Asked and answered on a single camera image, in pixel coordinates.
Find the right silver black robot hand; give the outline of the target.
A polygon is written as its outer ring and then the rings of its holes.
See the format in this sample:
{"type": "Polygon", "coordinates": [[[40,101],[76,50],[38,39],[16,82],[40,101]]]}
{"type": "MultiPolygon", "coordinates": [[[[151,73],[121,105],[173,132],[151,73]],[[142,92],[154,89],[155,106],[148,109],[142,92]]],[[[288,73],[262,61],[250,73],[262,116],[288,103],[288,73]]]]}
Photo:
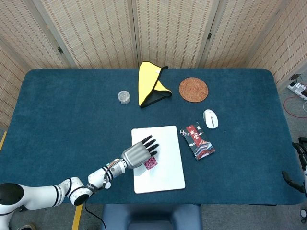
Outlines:
{"type": "Polygon", "coordinates": [[[298,153],[299,160],[300,160],[302,170],[303,170],[304,182],[302,185],[295,183],[289,177],[286,171],[282,171],[282,176],[289,186],[307,195],[307,148],[303,144],[294,143],[294,142],[292,142],[292,146],[296,149],[298,153]]]}

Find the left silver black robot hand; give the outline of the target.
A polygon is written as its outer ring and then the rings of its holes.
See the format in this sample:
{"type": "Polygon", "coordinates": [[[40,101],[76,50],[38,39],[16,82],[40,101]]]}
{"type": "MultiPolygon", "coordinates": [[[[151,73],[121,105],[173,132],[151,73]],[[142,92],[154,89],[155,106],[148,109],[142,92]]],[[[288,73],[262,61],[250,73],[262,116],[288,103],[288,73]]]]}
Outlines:
{"type": "Polygon", "coordinates": [[[150,135],[123,151],[121,158],[126,162],[127,168],[135,169],[158,153],[159,144],[152,137],[150,135]]]}

